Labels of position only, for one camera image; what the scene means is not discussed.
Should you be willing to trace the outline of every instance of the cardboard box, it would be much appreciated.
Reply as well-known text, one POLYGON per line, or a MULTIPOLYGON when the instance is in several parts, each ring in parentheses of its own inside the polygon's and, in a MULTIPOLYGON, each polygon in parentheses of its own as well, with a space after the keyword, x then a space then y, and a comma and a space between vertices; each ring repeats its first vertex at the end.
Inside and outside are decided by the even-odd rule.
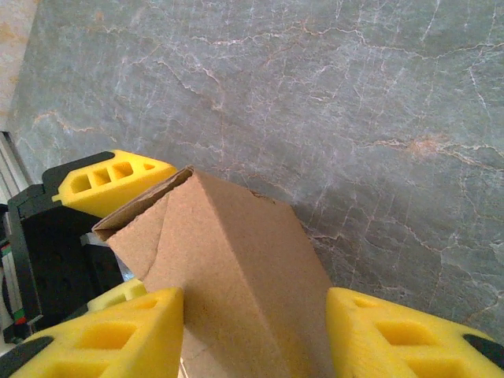
POLYGON ((288 204, 188 167, 94 232, 148 291, 184 289, 190 378, 335 376, 332 284, 288 204))

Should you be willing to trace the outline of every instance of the corrugated cardboard edge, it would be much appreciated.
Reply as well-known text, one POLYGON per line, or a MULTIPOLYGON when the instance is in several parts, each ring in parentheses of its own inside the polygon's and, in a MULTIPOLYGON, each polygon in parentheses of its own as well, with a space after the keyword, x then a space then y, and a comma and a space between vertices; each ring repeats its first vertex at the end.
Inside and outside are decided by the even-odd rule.
POLYGON ((138 215, 144 213, 174 187, 178 187, 185 183, 187 179, 193 175, 194 171, 195 169, 191 165, 181 169, 175 175, 154 185, 135 199, 132 199, 127 204, 103 218, 93 227, 92 231, 101 241, 106 242, 110 236, 128 225, 138 215))

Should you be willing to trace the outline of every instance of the brown cardboard box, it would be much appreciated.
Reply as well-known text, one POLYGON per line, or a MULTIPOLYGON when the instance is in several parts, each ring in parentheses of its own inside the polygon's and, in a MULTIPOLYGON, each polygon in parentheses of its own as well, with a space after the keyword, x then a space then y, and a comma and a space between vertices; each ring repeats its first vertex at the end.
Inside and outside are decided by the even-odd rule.
POLYGON ((189 167, 94 232, 148 291, 184 289, 190 378, 334 376, 331 281, 288 204, 189 167))

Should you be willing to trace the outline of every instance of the gray marble countertop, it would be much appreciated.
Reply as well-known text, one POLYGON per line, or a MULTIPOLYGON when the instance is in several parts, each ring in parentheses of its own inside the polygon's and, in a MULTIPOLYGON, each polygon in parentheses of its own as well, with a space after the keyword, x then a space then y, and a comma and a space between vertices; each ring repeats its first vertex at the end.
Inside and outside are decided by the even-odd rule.
POLYGON ((501 0, 42 0, 7 128, 295 208, 335 285, 504 341, 501 0))

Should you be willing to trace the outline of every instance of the marble surface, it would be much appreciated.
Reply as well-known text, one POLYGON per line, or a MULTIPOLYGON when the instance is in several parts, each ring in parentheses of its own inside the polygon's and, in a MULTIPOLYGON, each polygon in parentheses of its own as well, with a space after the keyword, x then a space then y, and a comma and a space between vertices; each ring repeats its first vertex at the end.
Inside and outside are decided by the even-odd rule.
POLYGON ((39 0, 0 0, 0 130, 7 121, 39 0))
POLYGON ((7 127, 34 179, 121 148, 289 201, 335 285, 502 342, 503 5, 43 0, 7 127))

